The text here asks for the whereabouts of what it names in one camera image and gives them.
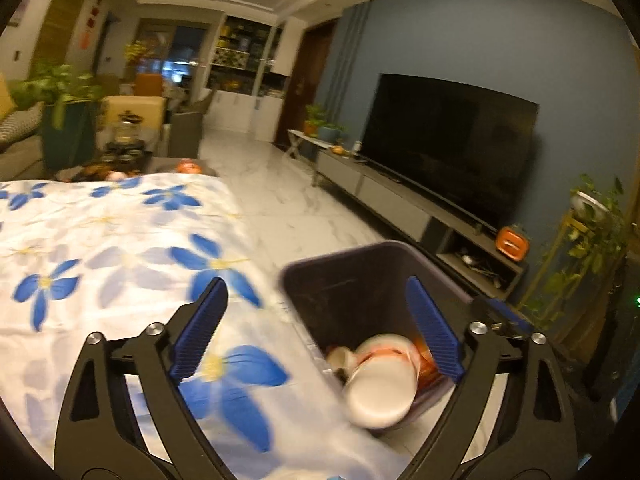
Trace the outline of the orange white paper cup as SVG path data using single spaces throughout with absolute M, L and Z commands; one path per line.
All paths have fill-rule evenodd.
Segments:
M 406 337 L 382 334 L 356 349 L 355 368 L 343 389 L 345 408 L 356 426 L 383 430 L 396 425 L 418 392 L 420 356 Z

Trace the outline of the dark grey trash bin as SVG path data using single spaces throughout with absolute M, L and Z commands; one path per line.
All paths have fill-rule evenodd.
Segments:
M 344 380 L 337 378 L 326 362 L 335 347 L 353 352 L 363 341 L 382 334 L 408 338 L 420 356 L 418 392 L 408 414 L 385 434 L 413 422 L 454 386 L 432 357 L 408 310 L 405 287 L 414 276 L 439 307 L 450 309 L 447 318 L 455 330 L 469 324 L 465 315 L 471 298 L 451 278 L 417 250 L 401 242 L 378 243 L 287 266 L 280 285 L 294 316 L 303 327 L 312 352 L 335 389 L 337 400 L 349 418 L 344 398 Z

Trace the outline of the grey tv cabinet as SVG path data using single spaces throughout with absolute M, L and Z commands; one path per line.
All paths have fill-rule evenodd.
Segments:
M 506 301 L 526 266 L 498 252 L 480 224 L 452 212 L 362 162 L 321 152 L 316 176 L 326 179 L 394 228 L 422 252 L 483 294 Z

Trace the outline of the orange retro radio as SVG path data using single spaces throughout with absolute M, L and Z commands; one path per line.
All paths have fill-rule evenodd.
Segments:
M 522 262 L 530 248 L 530 240 L 519 224 L 504 226 L 496 236 L 495 248 L 513 262 Z

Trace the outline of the gold plant stand with vine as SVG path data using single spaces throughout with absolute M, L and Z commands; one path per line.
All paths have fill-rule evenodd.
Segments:
M 555 330 L 570 312 L 588 304 L 623 253 L 628 240 L 623 196 L 618 177 L 600 191 L 589 174 L 582 174 L 570 190 L 567 212 L 516 306 L 536 330 Z

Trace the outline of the floral blue white tablecloth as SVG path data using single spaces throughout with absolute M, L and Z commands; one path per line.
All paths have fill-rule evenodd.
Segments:
M 228 309 L 179 390 L 232 474 L 398 477 L 405 457 L 347 421 L 253 256 L 238 205 L 214 177 L 3 183 L 1 397 L 32 449 L 53 463 L 90 334 L 137 336 L 221 278 Z

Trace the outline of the large black television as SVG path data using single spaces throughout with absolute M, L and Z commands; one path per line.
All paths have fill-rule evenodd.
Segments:
M 496 230 L 534 157 L 538 104 L 450 80 L 383 74 L 361 156 Z

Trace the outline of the white folding side table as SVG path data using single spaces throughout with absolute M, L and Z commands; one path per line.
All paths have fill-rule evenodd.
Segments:
M 314 136 L 307 136 L 303 131 L 288 129 L 286 130 L 288 134 L 288 140 L 290 141 L 290 147 L 284 152 L 283 156 L 285 158 L 299 159 L 299 148 L 302 144 L 308 143 L 316 148 L 321 148 L 322 150 L 332 150 L 332 148 L 339 148 L 340 144 L 330 143 Z

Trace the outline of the grey sectional sofa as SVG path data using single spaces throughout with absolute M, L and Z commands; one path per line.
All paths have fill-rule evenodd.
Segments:
M 6 78 L 1 76 L 1 120 L 14 110 L 20 109 L 11 96 Z M 44 168 L 42 141 L 38 129 L 25 140 L 16 142 L 4 152 L 1 151 L 0 178 L 2 182 L 44 177 L 46 168 Z

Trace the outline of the glass teapot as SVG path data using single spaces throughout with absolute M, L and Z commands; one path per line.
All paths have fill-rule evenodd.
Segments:
M 142 117 L 131 110 L 125 110 L 112 123 L 112 141 L 123 148 L 140 148 L 144 145 L 141 139 Z

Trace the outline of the dark wooden door right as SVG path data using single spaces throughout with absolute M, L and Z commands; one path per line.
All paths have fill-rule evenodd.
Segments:
M 302 44 L 288 81 L 284 102 L 273 144 L 285 150 L 291 143 L 288 129 L 303 130 L 307 119 L 306 106 L 316 102 L 316 93 L 326 66 L 338 19 L 326 21 L 305 30 Z

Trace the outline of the houndstooth cushion far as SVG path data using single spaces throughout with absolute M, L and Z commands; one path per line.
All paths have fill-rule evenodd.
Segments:
M 0 148 L 4 152 L 18 141 L 25 140 L 39 128 L 43 114 L 43 102 L 37 102 L 28 110 L 14 110 L 2 119 Z

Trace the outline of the potted plant teal pot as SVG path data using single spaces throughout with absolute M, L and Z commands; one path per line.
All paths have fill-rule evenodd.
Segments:
M 18 105 L 42 105 L 37 128 L 50 172 L 80 166 L 96 152 L 96 120 L 102 88 L 92 73 L 40 60 L 32 76 L 11 86 Z

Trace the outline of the display cabinet with shelves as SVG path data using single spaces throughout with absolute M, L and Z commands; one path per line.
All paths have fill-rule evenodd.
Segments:
M 287 18 L 269 25 L 228 15 L 219 27 L 206 88 L 205 115 L 214 129 L 272 143 L 307 24 Z

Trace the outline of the wooden door left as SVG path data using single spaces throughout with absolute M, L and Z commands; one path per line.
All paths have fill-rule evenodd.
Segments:
M 70 42 L 85 0 L 51 0 L 32 55 L 33 75 L 40 63 L 65 62 Z

